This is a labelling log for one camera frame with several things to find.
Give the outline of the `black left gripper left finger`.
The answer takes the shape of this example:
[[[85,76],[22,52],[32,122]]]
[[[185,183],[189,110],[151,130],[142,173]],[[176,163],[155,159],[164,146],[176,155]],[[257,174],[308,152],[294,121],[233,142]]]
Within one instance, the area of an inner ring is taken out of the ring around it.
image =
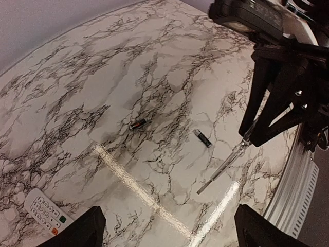
[[[102,246],[106,218],[100,206],[93,206],[54,237],[51,246]]]

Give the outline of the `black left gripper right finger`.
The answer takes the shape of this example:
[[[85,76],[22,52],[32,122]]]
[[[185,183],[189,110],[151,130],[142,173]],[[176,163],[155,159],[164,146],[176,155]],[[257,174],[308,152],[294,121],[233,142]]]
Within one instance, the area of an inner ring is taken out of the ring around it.
[[[239,247],[307,247],[277,229],[247,204],[240,204],[234,215]]]

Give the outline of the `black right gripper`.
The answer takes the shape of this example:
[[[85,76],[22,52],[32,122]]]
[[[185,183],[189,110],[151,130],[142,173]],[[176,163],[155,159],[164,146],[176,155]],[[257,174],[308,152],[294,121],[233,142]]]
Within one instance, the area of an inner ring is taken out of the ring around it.
[[[326,148],[328,137],[328,48],[258,46],[247,109],[239,128],[259,147],[302,124],[307,149]]]

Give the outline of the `white remote control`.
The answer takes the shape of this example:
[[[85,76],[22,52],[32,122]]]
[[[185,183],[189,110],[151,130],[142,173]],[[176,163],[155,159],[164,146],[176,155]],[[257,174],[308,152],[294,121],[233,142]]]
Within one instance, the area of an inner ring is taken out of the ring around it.
[[[52,236],[64,231],[74,220],[37,188],[26,196],[24,208]]]

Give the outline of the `clear handled screwdriver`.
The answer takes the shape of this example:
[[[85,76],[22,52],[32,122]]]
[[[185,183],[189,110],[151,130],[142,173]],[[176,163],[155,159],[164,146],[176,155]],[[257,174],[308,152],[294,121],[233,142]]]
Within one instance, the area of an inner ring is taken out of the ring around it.
[[[201,194],[213,181],[215,181],[224,171],[234,163],[238,158],[242,157],[246,149],[251,145],[249,135],[245,134],[240,143],[238,143],[233,149],[230,155],[225,161],[217,168],[217,170],[211,175],[210,179],[197,191],[197,194]]]

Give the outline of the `AAA battery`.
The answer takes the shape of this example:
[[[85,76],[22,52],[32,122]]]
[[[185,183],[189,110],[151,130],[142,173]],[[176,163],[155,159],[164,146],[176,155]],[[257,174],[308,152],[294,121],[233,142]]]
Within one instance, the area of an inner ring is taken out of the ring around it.
[[[212,143],[209,141],[209,139],[199,129],[195,129],[193,133],[207,148],[210,148],[212,146]]]
[[[150,119],[143,118],[143,119],[140,119],[140,120],[132,123],[131,125],[129,125],[129,129],[130,130],[135,130],[135,129],[138,129],[138,128],[140,128],[140,127],[142,127],[142,126],[144,126],[144,125],[146,125],[150,122],[151,122]]]

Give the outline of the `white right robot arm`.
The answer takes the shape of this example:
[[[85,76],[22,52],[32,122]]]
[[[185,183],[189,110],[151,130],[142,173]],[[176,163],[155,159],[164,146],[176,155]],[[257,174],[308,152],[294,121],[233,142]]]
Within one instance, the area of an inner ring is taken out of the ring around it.
[[[208,15],[254,43],[243,139],[258,147],[302,124],[308,150],[327,148],[328,1],[215,1]]]

